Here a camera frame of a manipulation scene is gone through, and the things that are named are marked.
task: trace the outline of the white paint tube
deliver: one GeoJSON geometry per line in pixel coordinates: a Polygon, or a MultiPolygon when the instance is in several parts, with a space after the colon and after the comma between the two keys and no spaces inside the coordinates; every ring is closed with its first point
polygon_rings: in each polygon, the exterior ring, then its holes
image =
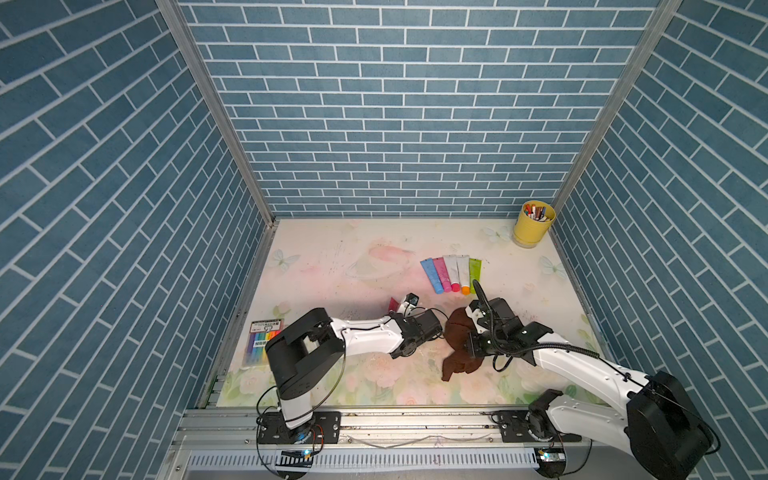
{"type": "Polygon", "coordinates": [[[451,290],[458,292],[462,289],[458,279],[458,259],[456,255],[445,255],[443,258],[448,269],[448,278],[451,279],[451,290]]]}
{"type": "Polygon", "coordinates": [[[457,255],[458,282],[462,285],[462,293],[469,295],[469,255],[457,255]]]}

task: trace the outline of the paint tube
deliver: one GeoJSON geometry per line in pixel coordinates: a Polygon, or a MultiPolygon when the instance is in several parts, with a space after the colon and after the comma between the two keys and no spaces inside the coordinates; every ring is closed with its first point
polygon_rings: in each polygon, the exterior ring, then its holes
{"type": "Polygon", "coordinates": [[[432,259],[428,258],[427,260],[422,260],[422,268],[424,269],[424,273],[427,274],[427,278],[429,278],[432,288],[435,289],[435,293],[443,293],[442,283],[440,283],[440,277],[437,275],[435,263],[432,262],[432,259]]]}
{"type": "Polygon", "coordinates": [[[473,280],[480,281],[480,269],[482,268],[482,260],[476,258],[469,259],[469,292],[475,292],[475,284],[473,280]]]}
{"type": "Polygon", "coordinates": [[[458,259],[456,255],[445,255],[445,267],[448,268],[448,278],[451,280],[451,290],[458,292],[462,289],[458,282],[458,259]]]}
{"type": "Polygon", "coordinates": [[[437,270],[437,276],[442,284],[442,290],[445,293],[451,291],[451,279],[448,276],[448,268],[445,266],[445,260],[442,257],[433,258],[432,262],[435,264],[435,270],[437,270]]]}
{"type": "Polygon", "coordinates": [[[458,282],[462,286],[462,293],[469,295],[469,255],[457,255],[458,282]]]}

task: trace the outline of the pink paint tube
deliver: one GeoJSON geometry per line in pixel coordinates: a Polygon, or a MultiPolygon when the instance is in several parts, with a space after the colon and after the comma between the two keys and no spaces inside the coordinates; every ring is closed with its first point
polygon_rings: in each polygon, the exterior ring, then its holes
{"type": "Polygon", "coordinates": [[[442,284],[442,289],[447,292],[452,292],[451,280],[448,277],[448,268],[445,267],[445,260],[442,257],[433,258],[432,262],[435,264],[435,270],[437,270],[437,276],[442,284]]]}

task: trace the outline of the floral table surface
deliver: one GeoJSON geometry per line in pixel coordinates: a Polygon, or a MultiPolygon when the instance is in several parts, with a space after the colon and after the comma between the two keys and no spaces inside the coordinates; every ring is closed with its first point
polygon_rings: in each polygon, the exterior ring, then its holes
{"type": "MultiPolygon", "coordinates": [[[[374,319],[386,314],[390,297],[400,301],[410,292],[420,297],[420,306],[449,315],[467,306],[474,295],[435,294],[419,264],[449,254],[481,259],[480,281],[488,298],[505,298],[523,323],[539,321],[575,345],[600,351],[549,236],[534,249],[522,249],[510,240],[512,226],[503,219],[281,220],[217,406],[253,407],[274,385],[269,366],[243,366],[248,330],[255,320],[284,319],[287,325],[318,306],[337,318],[374,319]]],[[[527,404],[548,388],[583,401],[600,401],[563,377],[520,359],[498,373],[488,358],[477,372],[455,373],[443,382],[442,360],[451,352],[445,340],[437,339],[407,358],[392,360],[381,353],[350,356],[326,404],[527,404]]],[[[340,369],[339,361],[313,390],[313,403],[333,387],[340,369]]],[[[274,403],[269,395],[262,406],[274,403]]]]}

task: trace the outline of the ventilation grille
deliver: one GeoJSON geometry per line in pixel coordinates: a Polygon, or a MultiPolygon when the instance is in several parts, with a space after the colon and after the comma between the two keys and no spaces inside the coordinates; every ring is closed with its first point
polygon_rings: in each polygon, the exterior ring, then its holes
{"type": "MultiPolygon", "coordinates": [[[[282,450],[262,451],[262,458],[270,467],[282,471],[305,472],[307,467],[291,466],[299,462],[282,455],[282,450]]],[[[187,469],[200,470],[257,470],[263,467],[256,452],[226,452],[221,450],[196,451],[190,457],[187,469]]],[[[538,468],[533,448],[510,447],[503,449],[331,449],[314,458],[312,472],[354,473],[394,472],[431,468],[538,468]]]]}

